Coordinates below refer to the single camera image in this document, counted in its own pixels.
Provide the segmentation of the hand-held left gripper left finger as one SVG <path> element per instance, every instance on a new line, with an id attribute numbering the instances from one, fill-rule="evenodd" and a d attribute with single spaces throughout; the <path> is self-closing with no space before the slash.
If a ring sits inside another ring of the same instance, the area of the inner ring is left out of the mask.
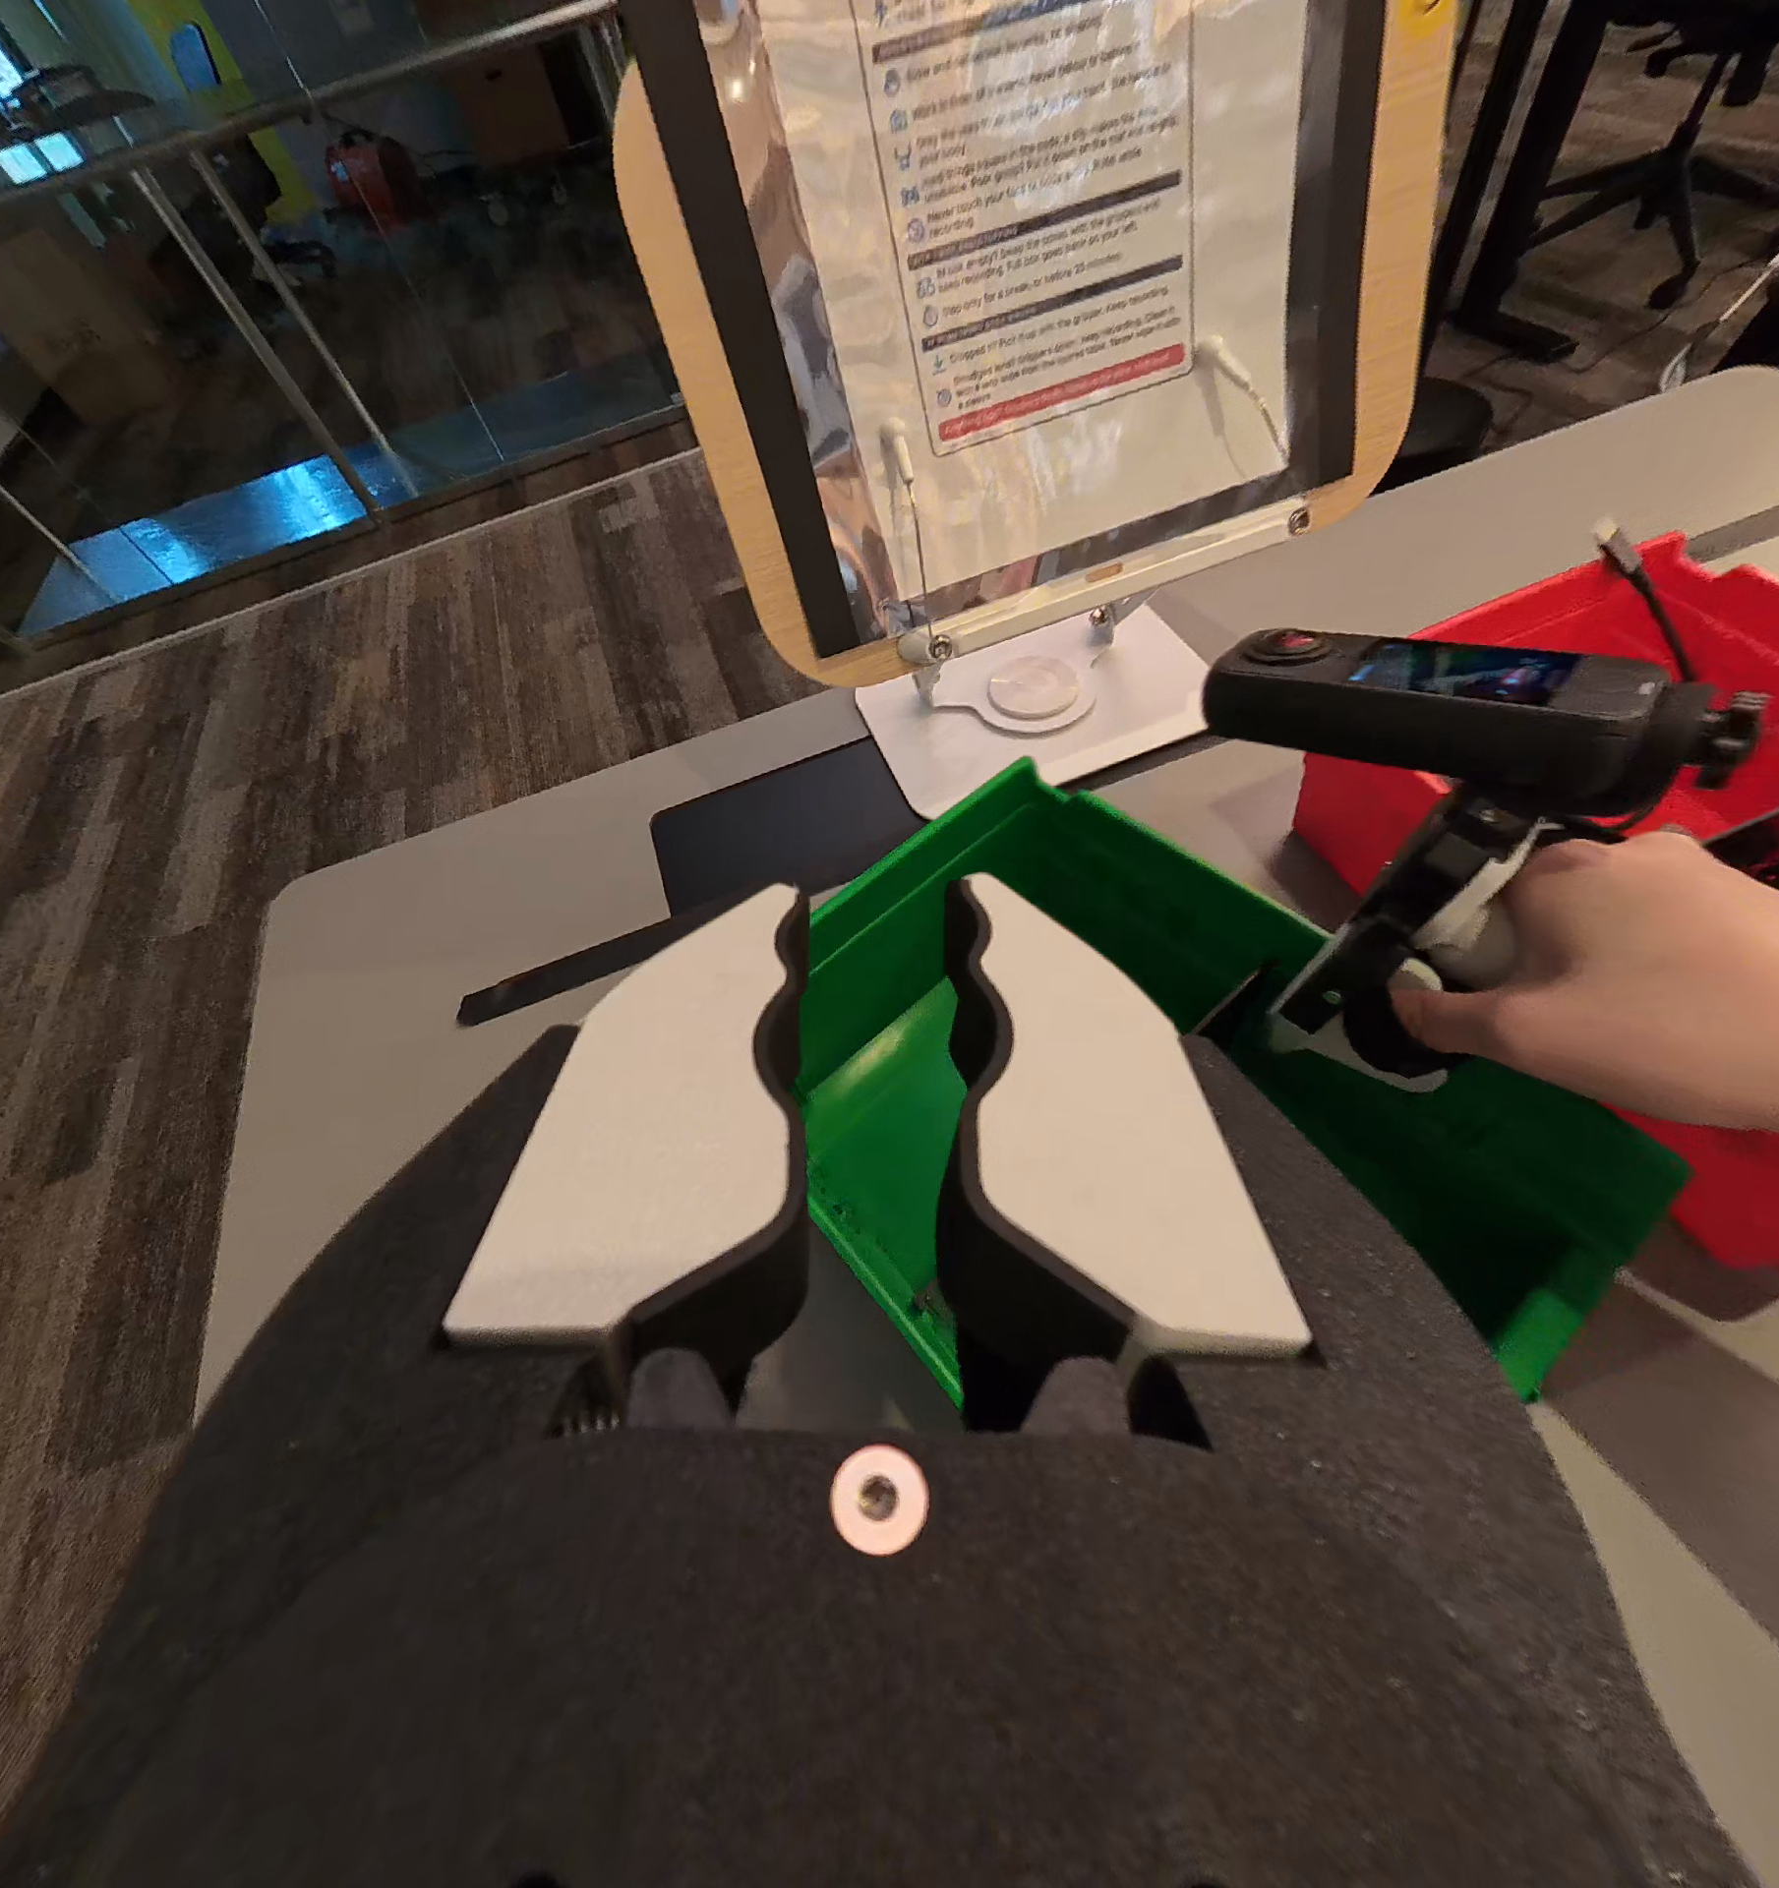
<path id="1" fill-rule="evenodd" d="M 570 1052 L 443 1316 L 472 1351 L 660 1351 L 735 1400 L 810 1275 L 810 903 L 770 883 L 615 983 Z"/>

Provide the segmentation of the laminated instruction sheet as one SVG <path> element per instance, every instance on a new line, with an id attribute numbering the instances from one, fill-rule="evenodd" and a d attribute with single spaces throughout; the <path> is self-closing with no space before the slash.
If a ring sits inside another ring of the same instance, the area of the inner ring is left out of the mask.
<path id="1" fill-rule="evenodd" d="M 756 23 L 895 594 L 1287 468 L 1308 3 Z"/>

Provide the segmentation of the glass railing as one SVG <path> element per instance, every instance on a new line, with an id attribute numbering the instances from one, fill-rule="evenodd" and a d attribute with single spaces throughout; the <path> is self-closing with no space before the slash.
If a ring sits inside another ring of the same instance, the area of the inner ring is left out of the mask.
<path id="1" fill-rule="evenodd" d="M 0 1 L 0 665 L 683 412 L 620 3 Z M 428 213 L 336 208 L 341 128 Z"/>

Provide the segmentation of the green plastic bin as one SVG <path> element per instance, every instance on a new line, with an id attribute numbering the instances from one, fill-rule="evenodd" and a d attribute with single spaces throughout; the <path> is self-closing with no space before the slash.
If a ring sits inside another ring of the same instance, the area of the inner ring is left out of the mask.
<path id="1" fill-rule="evenodd" d="M 991 870 L 1127 972 L 1180 1028 L 1326 932 L 1091 793 L 1016 763 L 810 917 L 799 1102 L 817 1229 L 961 1402 L 935 1220 L 966 1084 L 946 891 Z M 1523 1400 L 1687 1182 L 1680 1157 L 1581 1097 L 1471 1062 L 1421 1095 L 1242 1025 L 1231 1060 L 1383 1213 Z"/>

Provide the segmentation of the black office chair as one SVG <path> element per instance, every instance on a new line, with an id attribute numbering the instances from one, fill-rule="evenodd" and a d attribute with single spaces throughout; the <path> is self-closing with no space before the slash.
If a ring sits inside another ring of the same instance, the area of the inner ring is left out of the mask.
<path id="1" fill-rule="evenodd" d="M 1677 249 L 1677 271 L 1646 296 L 1647 307 L 1664 313 L 1688 292 L 1701 264 L 1698 192 L 1779 208 L 1779 183 L 1699 151 L 1712 106 L 1751 106 L 1761 95 L 1779 48 L 1779 1 L 1604 1 L 1595 14 L 1603 30 L 1637 32 L 1634 52 L 1644 55 L 1647 77 L 1664 75 L 1680 60 L 1703 60 L 1706 74 L 1684 117 L 1657 151 L 1547 183 L 1539 200 L 1573 196 L 1576 203 L 1537 223 L 1527 245 L 1542 247 L 1632 204 L 1634 229 L 1664 223 Z"/>

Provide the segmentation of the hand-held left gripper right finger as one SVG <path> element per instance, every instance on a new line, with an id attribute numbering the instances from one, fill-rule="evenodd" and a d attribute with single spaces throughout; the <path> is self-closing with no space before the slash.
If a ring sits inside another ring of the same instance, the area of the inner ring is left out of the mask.
<path id="1" fill-rule="evenodd" d="M 1314 1334 L 1171 1018 L 991 870 L 946 893 L 966 1084 L 939 1288 L 967 1425 L 1023 1425 L 1066 1363 L 1127 1403 L 1164 1368 L 1296 1365 Z"/>

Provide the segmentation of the white stand base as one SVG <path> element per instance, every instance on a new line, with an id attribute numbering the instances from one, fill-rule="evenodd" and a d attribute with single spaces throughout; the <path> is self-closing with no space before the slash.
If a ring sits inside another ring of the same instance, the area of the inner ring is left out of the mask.
<path id="1" fill-rule="evenodd" d="M 1167 602 L 1048 588 L 936 626 L 942 655 L 854 690 L 901 797 L 936 818 L 1016 760 L 1068 785 L 1201 734 L 1209 649 Z"/>

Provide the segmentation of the red plastic bin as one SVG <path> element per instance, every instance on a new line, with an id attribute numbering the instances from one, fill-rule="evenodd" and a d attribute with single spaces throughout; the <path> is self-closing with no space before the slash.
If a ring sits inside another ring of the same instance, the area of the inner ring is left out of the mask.
<path id="1" fill-rule="evenodd" d="M 1710 572 L 1687 554 L 1679 533 L 1652 539 L 1641 559 L 1698 677 L 1723 697 L 1766 695 L 1756 752 L 1729 785 L 1701 793 L 1679 782 L 1641 823 L 1646 829 L 1679 823 L 1706 842 L 1779 809 L 1779 577 L 1751 563 Z M 1603 558 L 1470 607 L 1421 636 L 1670 661 L 1651 607 Z M 1441 793 L 1437 774 L 1310 756 L 1293 829 L 1362 893 Z M 1687 1162 L 1688 1182 L 1673 1213 L 1712 1258 L 1779 1271 L 1779 1136 L 1666 1124 L 1641 1112 L 1628 1112 L 1626 1121 Z"/>

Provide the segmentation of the wooden sign board stand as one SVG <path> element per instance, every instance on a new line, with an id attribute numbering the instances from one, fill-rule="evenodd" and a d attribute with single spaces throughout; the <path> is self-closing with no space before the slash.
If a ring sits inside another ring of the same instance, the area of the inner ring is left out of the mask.
<path id="1" fill-rule="evenodd" d="M 1287 468 L 992 577 L 895 594 L 834 366 L 756 6 L 624 3 L 615 180 L 636 263 L 772 647 L 854 688 L 979 604 L 1155 591 L 1365 500 L 1419 376 L 1456 3 L 1310 6 L 1287 290 Z"/>

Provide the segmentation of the person's right hand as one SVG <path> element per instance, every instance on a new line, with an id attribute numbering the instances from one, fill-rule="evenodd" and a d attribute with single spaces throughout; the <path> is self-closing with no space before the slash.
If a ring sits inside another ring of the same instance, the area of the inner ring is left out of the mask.
<path id="1" fill-rule="evenodd" d="M 1651 833 L 1551 847 L 1500 903 L 1510 973 L 1393 992 L 1417 1041 L 1618 1110 L 1779 1136 L 1779 890 Z"/>

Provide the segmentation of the red floor object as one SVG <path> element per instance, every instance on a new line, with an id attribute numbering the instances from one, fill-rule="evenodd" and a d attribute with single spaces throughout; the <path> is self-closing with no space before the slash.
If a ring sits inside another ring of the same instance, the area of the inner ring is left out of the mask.
<path id="1" fill-rule="evenodd" d="M 414 155 L 391 136 L 341 128 L 324 151 L 336 208 L 381 232 L 418 223 L 428 213 Z"/>

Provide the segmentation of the black desk mat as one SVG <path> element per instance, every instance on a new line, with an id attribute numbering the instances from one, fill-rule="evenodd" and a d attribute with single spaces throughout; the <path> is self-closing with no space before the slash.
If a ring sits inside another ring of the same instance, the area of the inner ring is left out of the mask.
<path id="1" fill-rule="evenodd" d="M 653 813 L 668 914 L 464 993 L 474 1028 L 598 983 L 772 883 L 837 891 L 924 825 L 872 739 L 854 739 Z"/>

